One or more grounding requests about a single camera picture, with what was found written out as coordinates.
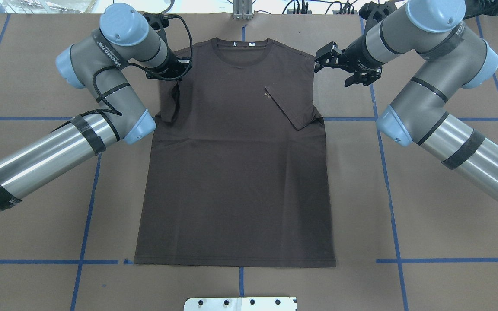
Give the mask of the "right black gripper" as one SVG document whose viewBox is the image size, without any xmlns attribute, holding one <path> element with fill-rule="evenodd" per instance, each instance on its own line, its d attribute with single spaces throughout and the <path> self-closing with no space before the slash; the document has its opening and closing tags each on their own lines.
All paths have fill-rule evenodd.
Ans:
<svg viewBox="0 0 498 311">
<path fill-rule="evenodd" d="M 382 63 L 372 59 L 363 47 L 352 44 L 346 49 L 339 49 L 331 41 L 316 51 L 314 73 L 324 68 L 342 69 L 351 76 L 345 80 L 345 87 L 362 84 L 370 86 L 381 78 Z"/>
</svg>

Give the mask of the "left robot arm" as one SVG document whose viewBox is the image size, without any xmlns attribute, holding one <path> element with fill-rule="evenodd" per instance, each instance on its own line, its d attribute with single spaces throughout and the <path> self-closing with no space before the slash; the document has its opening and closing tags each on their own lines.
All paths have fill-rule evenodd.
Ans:
<svg viewBox="0 0 498 311">
<path fill-rule="evenodd" d="M 62 79 L 84 90 L 92 108 L 0 159 L 0 212 L 117 142 L 133 144 L 156 129 L 123 70 L 141 69 L 149 79 L 176 80 L 191 68 L 189 57 L 170 49 L 164 28 L 176 14 L 141 13 L 111 4 L 95 29 L 55 59 Z"/>
</svg>

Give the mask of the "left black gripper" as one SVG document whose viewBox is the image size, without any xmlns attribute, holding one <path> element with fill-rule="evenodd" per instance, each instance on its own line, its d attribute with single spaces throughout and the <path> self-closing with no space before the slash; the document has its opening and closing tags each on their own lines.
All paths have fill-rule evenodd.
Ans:
<svg viewBox="0 0 498 311">
<path fill-rule="evenodd" d="M 155 68 L 146 68 L 147 79 L 174 81 L 182 79 L 191 69 L 191 57 L 178 57 L 169 52 L 164 64 Z"/>
</svg>

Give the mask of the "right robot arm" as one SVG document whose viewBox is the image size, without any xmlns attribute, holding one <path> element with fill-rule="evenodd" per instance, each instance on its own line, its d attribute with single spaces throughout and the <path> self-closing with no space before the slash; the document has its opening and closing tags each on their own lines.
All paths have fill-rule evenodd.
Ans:
<svg viewBox="0 0 498 311">
<path fill-rule="evenodd" d="M 383 65 L 416 51 L 425 63 L 377 129 L 403 147 L 421 146 L 498 201 L 498 145 L 444 109 L 459 89 L 480 86 L 498 68 L 496 52 L 465 24 L 465 10 L 463 0 L 409 0 L 400 8 L 370 2 L 358 13 L 363 34 L 344 49 L 335 42 L 320 48 L 314 71 L 339 68 L 350 73 L 345 86 L 369 86 Z"/>
</svg>

